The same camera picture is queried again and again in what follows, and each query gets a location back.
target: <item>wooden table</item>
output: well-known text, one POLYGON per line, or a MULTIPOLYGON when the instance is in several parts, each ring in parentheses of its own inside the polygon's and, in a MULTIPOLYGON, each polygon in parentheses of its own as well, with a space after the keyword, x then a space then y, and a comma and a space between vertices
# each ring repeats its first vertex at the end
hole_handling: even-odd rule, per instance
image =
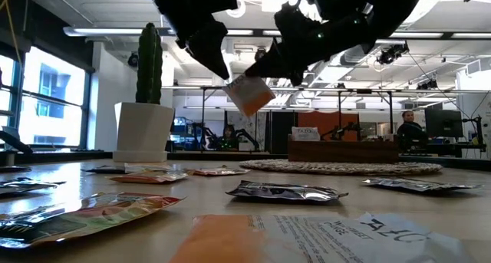
MULTIPOLYGON (((170 162, 177 166, 216 167, 237 163, 170 162)), ((243 176, 193 176, 169 185, 118 183, 107 175, 83 173, 80 168, 112 164, 110 160, 33 166, 29 173, 0 174, 0 180, 28 176, 44 181, 67 181, 57 189, 2 199, 0 213, 33 209, 40 205, 67 202, 96 192, 142 192, 188 197, 154 215, 95 235, 41 245, 28 250, 0 250, 0 262, 167 262, 191 229, 192 219, 203 214, 333 215, 356 219, 365 212, 394 212, 429 229, 459 238, 477 262, 491 262, 491 173, 445 169, 443 175, 423 179, 437 182, 487 184, 483 189, 457 193, 449 198, 419 196, 405 192, 361 186, 363 177, 315 176, 252 172, 243 176), (285 205, 232 202, 224 192, 241 179, 257 182, 297 183, 330 186, 347 191, 339 205, 285 205)))

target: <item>white planter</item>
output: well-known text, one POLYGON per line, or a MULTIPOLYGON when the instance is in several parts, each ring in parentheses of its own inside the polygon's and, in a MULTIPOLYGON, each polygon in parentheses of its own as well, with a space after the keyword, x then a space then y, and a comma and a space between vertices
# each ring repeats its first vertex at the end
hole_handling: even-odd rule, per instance
POLYGON ((174 109, 142 103, 114 105, 117 123, 115 162, 159 163, 167 160, 165 151, 174 109))

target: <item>round mat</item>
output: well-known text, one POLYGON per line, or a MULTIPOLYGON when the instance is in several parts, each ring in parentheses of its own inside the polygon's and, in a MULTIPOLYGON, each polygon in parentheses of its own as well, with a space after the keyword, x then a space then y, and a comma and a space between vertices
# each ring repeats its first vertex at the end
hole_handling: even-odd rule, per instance
POLYGON ((287 159, 264 159, 241 162, 240 167, 285 173, 323 175, 408 176, 438 173, 443 167, 430 163, 302 163, 287 159))

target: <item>person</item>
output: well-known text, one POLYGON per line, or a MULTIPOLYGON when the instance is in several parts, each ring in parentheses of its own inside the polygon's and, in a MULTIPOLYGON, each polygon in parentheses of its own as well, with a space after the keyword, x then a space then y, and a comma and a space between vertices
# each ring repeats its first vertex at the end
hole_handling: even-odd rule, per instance
POLYGON ((420 124, 414 122, 414 112, 406 110, 402 113, 402 118, 404 123, 397 129, 397 138, 401 148, 410 148, 415 140, 419 144, 425 144, 428 141, 428 135, 423 131, 420 124))
POLYGON ((223 128, 223 136, 219 138, 218 150, 239 151, 239 140, 237 140, 236 129, 233 125, 223 128))

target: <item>potted plant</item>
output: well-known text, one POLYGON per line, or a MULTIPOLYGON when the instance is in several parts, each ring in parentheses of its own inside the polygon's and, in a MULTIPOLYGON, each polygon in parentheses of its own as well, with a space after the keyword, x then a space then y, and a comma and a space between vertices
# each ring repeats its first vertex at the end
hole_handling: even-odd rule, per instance
POLYGON ((143 29, 138 48, 136 103, 115 105, 117 150, 113 160, 126 163, 156 163, 167 159, 174 109, 160 106, 162 45, 152 23, 143 29))

